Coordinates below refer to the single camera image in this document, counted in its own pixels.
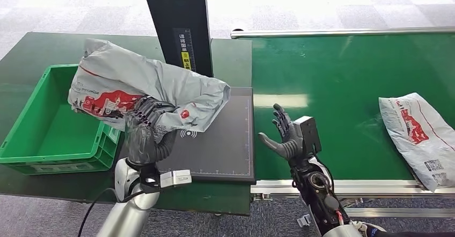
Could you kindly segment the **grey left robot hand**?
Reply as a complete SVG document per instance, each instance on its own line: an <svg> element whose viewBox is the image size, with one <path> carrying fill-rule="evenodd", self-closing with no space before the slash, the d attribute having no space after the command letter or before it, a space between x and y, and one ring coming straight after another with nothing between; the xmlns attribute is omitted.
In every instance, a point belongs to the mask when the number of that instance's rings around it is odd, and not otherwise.
<svg viewBox="0 0 455 237"><path fill-rule="evenodd" d="M165 113L176 110L168 102L159 101L151 96L143 96L135 102L133 109L125 115L125 147L128 161L134 165L147 165L166 159L172 152L177 132L163 135L160 142L155 141L153 129L158 119Z"/></svg>

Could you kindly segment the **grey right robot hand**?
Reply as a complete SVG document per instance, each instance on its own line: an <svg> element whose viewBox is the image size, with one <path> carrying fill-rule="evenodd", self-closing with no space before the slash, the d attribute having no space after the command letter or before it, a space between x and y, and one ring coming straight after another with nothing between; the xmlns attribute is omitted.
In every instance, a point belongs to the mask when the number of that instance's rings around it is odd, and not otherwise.
<svg viewBox="0 0 455 237"><path fill-rule="evenodd" d="M265 133L259 132L259 140L270 150L274 151L285 160L290 160L298 155L303 154L303 138L298 135L293 121L284 108L275 103L273 105L273 114L275 119L272 123L275 125L281 136L281 142L278 143L270 139Z"/></svg>

